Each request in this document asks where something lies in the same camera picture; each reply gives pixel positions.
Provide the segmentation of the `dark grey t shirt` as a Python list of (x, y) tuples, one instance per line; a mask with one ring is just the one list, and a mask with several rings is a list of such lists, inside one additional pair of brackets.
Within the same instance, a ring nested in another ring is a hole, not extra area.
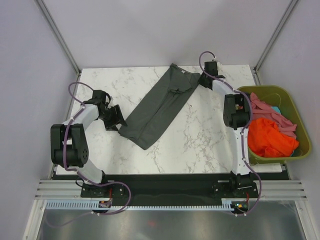
[(118, 133), (143, 150), (151, 147), (181, 111), (199, 83), (200, 73), (171, 64), (127, 117)]

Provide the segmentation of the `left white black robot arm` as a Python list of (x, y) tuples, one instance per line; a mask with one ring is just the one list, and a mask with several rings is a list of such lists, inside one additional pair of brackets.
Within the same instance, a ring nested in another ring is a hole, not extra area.
[(86, 129), (96, 120), (101, 120), (107, 131), (117, 131), (117, 125), (126, 125), (118, 104), (111, 107), (107, 103), (83, 104), (69, 120), (51, 126), (51, 161), (67, 172), (76, 173), (92, 184), (95, 194), (104, 197), (110, 185), (103, 180), (104, 172), (90, 160), (86, 138)]

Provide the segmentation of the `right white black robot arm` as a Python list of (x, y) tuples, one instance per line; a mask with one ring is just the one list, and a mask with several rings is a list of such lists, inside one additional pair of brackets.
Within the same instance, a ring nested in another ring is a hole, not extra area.
[(231, 172), (235, 176), (248, 175), (248, 123), (251, 120), (249, 95), (234, 89), (222, 75), (214, 78), (202, 73), (199, 84), (220, 93), (223, 99), (223, 122), (227, 127), (229, 150), (232, 155)]

